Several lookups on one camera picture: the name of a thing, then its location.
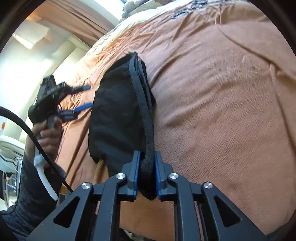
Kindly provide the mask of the person's left hand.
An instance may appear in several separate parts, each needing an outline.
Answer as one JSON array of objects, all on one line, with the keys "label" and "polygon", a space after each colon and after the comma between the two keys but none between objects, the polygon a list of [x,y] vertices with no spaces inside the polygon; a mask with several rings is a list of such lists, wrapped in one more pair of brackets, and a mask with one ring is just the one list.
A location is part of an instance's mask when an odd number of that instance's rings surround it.
[{"label": "person's left hand", "polygon": [[[51,162],[55,162],[62,136],[62,121],[54,118],[54,126],[47,128],[47,121],[37,123],[33,126],[32,132],[35,136],[40,136],[39,144],[50,158]],[[25,156],[23,160],[23,168],[30,169],[34,167],[33,161],[35,157],[35,144],[27,136]]]}]

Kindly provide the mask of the dark sleeved left forearm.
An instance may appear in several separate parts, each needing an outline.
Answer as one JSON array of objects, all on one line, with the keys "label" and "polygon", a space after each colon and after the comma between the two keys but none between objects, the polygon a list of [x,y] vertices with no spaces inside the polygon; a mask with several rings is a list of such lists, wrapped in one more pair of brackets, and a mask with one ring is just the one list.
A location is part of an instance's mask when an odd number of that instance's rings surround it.
[{"label": "dark sleeved left forearm", "polygon": [[56,204],[41,182],[34,164],[24,156],[17,203],[1,211],[1,240],[26,240],[56,208]]}]

